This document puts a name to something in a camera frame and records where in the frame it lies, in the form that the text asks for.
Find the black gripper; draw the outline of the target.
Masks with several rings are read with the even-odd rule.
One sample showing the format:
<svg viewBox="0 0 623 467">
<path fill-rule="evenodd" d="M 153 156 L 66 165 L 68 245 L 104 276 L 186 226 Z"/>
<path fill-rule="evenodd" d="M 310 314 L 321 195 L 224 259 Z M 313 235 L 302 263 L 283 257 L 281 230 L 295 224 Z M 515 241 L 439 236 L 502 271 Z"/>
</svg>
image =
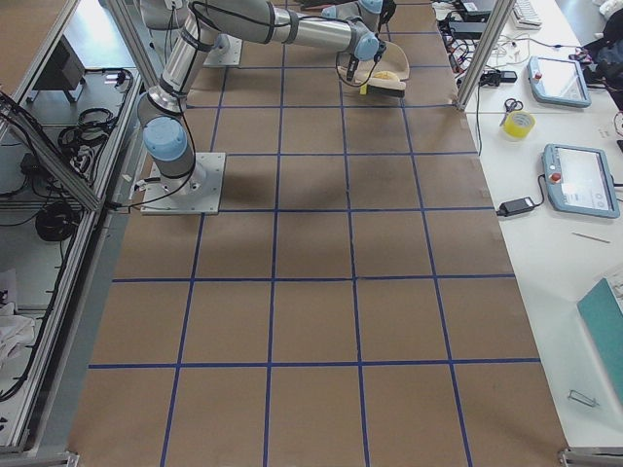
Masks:
<svg viewBox="0 0 623 467">
<path fill-rule="evenodd" d="M 350 54 L 348 56 L 348 66 L 346 68 L 346 80 L 353 81 L 355 78 L 355 74 L 358 68 L 359 59 L 354 55 Z"/>
</svg>

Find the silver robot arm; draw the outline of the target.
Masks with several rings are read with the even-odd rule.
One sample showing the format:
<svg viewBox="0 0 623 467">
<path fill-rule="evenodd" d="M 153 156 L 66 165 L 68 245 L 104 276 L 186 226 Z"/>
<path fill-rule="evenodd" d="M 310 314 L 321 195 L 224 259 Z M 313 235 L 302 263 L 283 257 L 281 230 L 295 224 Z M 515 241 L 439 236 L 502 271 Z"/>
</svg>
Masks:
<svg viewBox="0 0 623 467">
<path fill-rule="evenodd" d="M 319 16 L 281 9 L 269 1 L 193 1 L 158 83 L 141 97 L 138 119 L 145 148 L 160 172 L 166 197 L 197 190 L 205 176 L 193 138 L 183 124 L 187 95 L 217 40 L 298 44 L 349 54 L 350 61 L 373 60 L 384 52 L 378 28 L 382 1 L 350 1 Z"/>
<path fill-rule="evenodd" d="M 393 1 L 347 1 L 306 15 L 270 1 L 201 1 L 196 16 L 215 33 L 221 49 L 227 36 L 256 44 L 279 42 L 349 54 L 369 61 L 385 52 L 381 26 L 393 17 Z"/>
</svg>

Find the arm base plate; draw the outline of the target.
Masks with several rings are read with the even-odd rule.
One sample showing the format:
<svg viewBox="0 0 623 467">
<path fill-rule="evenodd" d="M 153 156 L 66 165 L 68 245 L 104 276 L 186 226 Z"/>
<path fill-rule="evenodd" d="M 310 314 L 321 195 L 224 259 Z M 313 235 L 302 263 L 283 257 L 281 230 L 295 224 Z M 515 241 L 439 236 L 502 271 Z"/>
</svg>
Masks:
<svg viewBox="0 0 623 467">
<path fill-rule="evenodd" d="M 203 62 L 204 67 L 239 66 L 243 41 L 228 34 L 219 34 Z"/>
<path fill-rule="evenodd" d="M 225 165 L 225 153 L 197 153 L 195 172 L 190 181 L 171 195 L 182 185 L 184 178 L 175 181 L 163 178 L 153 163 L 150 176 L 160 180 L 146 186 L 140 211 L 145 215 L 217 214 Z"/>
</svg>

